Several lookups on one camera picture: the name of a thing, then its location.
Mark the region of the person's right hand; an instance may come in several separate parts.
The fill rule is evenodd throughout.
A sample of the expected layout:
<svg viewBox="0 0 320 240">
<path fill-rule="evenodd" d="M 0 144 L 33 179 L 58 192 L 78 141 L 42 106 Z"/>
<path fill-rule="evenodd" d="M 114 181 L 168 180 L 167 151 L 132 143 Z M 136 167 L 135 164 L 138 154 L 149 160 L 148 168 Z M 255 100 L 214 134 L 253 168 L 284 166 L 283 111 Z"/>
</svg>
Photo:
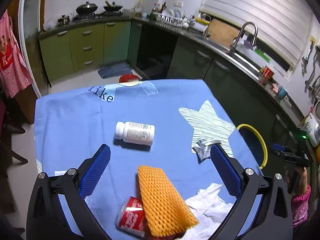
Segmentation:
<svg viewBox="0 0 320 240">
<path fill-rule="evenodd" d="M 308 191 L 308 173 L 305 167 L 295 167 L 295 171 L 297 171 L 300 175 L 300 179 L 298 185 L 295 188 L 295 195 L 301 196 Z"/>
</svg>

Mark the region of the pink patterned sleeve forearm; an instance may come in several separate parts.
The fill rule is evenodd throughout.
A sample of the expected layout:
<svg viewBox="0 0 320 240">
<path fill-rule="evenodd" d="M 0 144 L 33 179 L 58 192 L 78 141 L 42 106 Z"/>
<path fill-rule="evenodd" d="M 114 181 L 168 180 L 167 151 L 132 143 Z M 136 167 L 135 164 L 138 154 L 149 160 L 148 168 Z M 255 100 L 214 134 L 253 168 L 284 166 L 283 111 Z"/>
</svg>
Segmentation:
<svg viewBox="0 0 320 240">
<path fill-rule="evenodd" d="M 293 228 L 296 228 L 307 221 L 310 194 L 311 187 L 310 185 L 307 185 L 306 193 L 300 195 L 296 194 L 291 198 Z"/>
</svg>

